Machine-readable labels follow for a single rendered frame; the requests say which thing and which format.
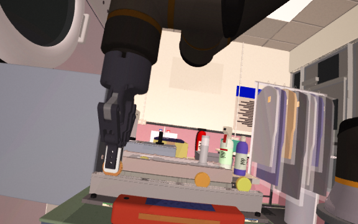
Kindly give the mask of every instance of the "washing machine door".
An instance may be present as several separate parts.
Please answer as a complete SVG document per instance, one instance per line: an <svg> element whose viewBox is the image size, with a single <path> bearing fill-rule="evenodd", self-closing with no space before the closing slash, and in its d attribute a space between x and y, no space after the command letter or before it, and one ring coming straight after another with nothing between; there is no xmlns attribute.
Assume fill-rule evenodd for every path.
<svg viewBox="0 0 358 224"><path fill-rule="evenodd" d="M0 0L0 62L54 68L78 43L84 0Z"/></svg>

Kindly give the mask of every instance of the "white handle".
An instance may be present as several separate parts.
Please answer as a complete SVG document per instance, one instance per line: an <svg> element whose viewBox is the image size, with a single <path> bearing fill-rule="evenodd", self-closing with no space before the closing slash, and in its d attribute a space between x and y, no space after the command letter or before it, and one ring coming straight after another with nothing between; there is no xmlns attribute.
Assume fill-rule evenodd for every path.
<svg viewBox="0 0 358 224"><path fill-rule="evenodd" d="M80 28L80 35L78 36L78 43L83 43L85 41L85 34L86 34L86 29L88 28L89 20L90 20L89 14L84 14L82 16L82 23Z"/></svg>

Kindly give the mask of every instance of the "ceiling light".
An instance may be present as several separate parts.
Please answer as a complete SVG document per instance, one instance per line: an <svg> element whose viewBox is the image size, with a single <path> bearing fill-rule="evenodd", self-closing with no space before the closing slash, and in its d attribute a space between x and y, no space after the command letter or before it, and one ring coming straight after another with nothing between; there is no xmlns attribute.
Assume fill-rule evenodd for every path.
<svg viewBox="0 0 358 224"><path fill-rule="evenodd" d="M301 12L312 0L290 0L282 7L267 16L270 19L278 19L290 22L299 12Z"/></svg>

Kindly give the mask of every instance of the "purple bottle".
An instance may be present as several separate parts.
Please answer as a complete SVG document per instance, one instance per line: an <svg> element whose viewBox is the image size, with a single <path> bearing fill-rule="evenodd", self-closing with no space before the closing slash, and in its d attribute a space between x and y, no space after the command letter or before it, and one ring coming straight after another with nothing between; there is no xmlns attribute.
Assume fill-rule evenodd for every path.
<svg viewBox="0 0 358 224"><path fill-rule="evenodd" d="M246 175L247 160L248 160L248 144L246 143L246 137L241 136L241 140L236 147L236 162L234 163L234 174L240 176Z"/></svg>

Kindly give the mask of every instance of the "red box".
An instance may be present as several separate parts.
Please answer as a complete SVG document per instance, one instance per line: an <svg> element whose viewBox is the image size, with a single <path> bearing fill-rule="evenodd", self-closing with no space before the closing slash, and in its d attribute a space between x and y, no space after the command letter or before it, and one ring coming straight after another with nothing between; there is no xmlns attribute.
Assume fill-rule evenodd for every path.
<svg viewBox="0 0 358 224"><path fill-rule="evenodd" d="M112 224L244 224L234 206L178 202L120 195L112 205Z"/></svg>

